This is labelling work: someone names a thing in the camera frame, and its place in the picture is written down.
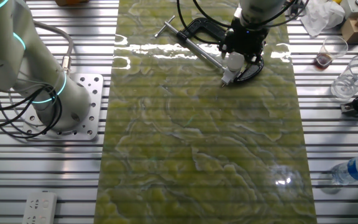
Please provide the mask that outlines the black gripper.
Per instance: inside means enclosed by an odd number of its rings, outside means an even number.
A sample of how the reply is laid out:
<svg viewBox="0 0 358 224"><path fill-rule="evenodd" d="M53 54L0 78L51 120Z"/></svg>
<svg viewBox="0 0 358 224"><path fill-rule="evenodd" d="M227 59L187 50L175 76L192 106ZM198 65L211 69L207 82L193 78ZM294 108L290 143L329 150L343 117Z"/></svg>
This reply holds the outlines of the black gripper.
<svg viewBox="0 0 358 224"><path fill-rule="evenodd" d="M237 52L245 55L247 65L261 65L265 38L266 28L249 30L240 19L234 18L219 44L221 58L225 59L227 53Z"/></svg>

